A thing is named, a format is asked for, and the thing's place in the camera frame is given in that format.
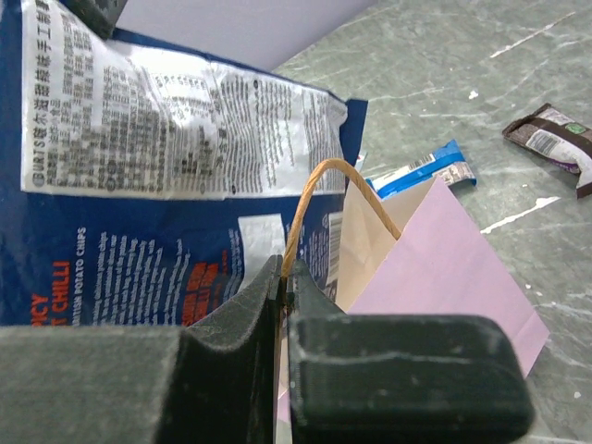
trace blue wrapper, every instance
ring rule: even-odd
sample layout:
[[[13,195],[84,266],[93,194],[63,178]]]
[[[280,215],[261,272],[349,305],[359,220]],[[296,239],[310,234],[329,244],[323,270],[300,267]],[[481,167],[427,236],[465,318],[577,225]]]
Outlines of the blue wrapper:
[[[364,101],[137,33],[105,43],[55,0],[1,14],[0,325],[190,325],[283,252],[320,161],[355,164]],[[328,290],[344,193],[326,174],[301,235]]]
[[[386,199],[434,176],[440,176],[449,186],[463,180],[470,180],[476,185],[476,177],[456,141],[448,142],[434,153],[412,164],[391,171],[380,178],[367,179],[366,182],[380,198]]]

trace green marble surface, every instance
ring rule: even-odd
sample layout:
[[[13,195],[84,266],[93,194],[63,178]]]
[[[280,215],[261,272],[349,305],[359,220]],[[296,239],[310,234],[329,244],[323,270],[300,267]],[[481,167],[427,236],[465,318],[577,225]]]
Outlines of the green marble surface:
[[[592,196],[501,131],[545,102],[592,125],[591,21],[585,0],[384,0],[277,70],[369,99],[368,176],[456,139],[479,182],[455,194],[481,228],[560,198],[487,234],[551,331],[527,444],[592,442]]]

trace twisted paper handle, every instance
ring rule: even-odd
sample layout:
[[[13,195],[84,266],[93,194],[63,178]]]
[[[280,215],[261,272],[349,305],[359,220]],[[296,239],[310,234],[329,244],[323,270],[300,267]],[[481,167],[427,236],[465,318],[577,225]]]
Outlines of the twisted paper handle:
[[[376,215],[380,218],[380,221],[384,224],[385,228],[390,234],[392,234],[393,238],[398,240],[401,237],[401,232],[390,219],[389,215],[387,215],[387,212],[380,204],[380,201],[370,186],[366,183],[364,178],[360,176],[360,173],[358,173],[353,166],[348,164],[343,159],[324,160],[316,166],[310,178],[308,178],[308,181],[304,186],[304,190],[302,191],[300,201],[298,202],[298,207],[296,208],[296,214],[294,215],[290,233],[288,234],[286,252],[284,253],[284,262],[281,266],[281,277],[284,282],[287,282],[292,264],[296,258],[296,252],[298,251],[298,239],[300,238],[300,230],[302,228],[302,220],[304,219],[306,208],[308,208],[308,203],[311,202],[311,198],[313,197],[316,182],[318,182],[323,176],[323,173],[330,168],[336,168],[341,171],[350,179],[352,183],[355,184],[356,187],[358,187],[358,190],[360,190],[362,196],[370,204]]]

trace nutrition label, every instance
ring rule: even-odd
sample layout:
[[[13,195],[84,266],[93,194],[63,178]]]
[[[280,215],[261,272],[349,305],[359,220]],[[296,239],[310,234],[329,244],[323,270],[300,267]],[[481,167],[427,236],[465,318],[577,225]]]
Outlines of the nutrition label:
[[[150,199],[298,195],[342,157],[328,92],[196,55],[105,43],[23,0],[24,191]],[[343,192],[327,172],[319,192]]]

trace paper bag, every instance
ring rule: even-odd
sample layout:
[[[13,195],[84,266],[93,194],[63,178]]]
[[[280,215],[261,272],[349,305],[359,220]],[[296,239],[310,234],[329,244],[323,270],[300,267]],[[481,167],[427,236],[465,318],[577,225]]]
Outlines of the paper bag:
[[[441,179],[382,202],[394,240],[353,186],[345,200],[337,304],[350,314],[482,315],[499,324],[524,376],[549,331]],[[288,420],[285,393],[277,404]]]

